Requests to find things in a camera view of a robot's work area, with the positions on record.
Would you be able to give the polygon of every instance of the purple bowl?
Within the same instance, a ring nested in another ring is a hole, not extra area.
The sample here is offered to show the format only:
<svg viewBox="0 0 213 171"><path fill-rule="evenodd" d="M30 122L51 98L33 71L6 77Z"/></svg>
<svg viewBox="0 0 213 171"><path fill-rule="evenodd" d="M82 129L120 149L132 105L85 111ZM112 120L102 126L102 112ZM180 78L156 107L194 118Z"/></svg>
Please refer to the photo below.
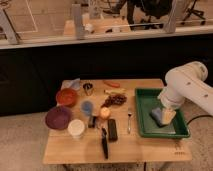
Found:
<svg viewBox="0 0 213 171"><path fill-rule="evenodd" d="M66 106L56 106L49 110L45 117L46 125L51 129L63 130L71 120L71 111Z"/></svg>

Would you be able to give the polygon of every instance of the glass window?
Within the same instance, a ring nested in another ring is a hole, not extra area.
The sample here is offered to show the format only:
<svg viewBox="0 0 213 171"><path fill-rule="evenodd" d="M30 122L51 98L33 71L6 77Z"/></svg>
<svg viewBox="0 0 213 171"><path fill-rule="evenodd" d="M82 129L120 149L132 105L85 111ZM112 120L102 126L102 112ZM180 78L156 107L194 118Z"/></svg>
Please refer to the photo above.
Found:
<svg viewBox="0 0 213 171"><path fill-rule="evenodd" d="M0 0L0 7L21 43L163 37L213 19L211 0Z"/></svg>

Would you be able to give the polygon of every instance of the green tray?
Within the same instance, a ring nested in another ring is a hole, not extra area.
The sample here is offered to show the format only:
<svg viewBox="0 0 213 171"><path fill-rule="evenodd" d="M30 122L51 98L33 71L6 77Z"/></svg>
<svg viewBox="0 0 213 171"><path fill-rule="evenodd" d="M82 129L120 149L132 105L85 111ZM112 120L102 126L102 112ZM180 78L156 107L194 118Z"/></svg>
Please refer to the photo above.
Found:
<svg viewBox="0 0 213 171"><path fill-rule="evenodd" d="M150 116L152 109L163 107L157 99L161 90L135 89L139 134L147 138L188 138L190 133L181 110L176 110L172 122L164 127L159 127Z"/></svg>

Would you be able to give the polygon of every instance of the black phone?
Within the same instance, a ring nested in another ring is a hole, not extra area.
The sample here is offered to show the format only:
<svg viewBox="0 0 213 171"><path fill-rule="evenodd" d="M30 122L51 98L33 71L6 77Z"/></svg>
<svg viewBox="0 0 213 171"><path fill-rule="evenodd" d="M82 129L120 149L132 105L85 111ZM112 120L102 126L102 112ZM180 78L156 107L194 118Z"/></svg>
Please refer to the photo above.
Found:
<svg viewBox="0 0 213 171"><path fill-rule="evenodd" d="M117 141L118 140L115 119L109 119L108 120L108 135L109 135L108 136L109 141Z"/></svg>

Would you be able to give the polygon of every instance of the white sponge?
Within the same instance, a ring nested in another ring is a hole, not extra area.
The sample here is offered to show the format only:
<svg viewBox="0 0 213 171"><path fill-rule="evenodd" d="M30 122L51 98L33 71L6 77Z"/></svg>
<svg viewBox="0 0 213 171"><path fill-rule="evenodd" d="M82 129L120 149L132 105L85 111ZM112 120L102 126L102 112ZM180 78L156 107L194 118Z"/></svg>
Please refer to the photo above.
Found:
<svg viewBox="0 0 213 171"><path fill-rule="evenodd" d="M176 111L169 109L169 108L163 108L162 110L162 124L168 125L171 123L172 119L175 117Z"/></svg>

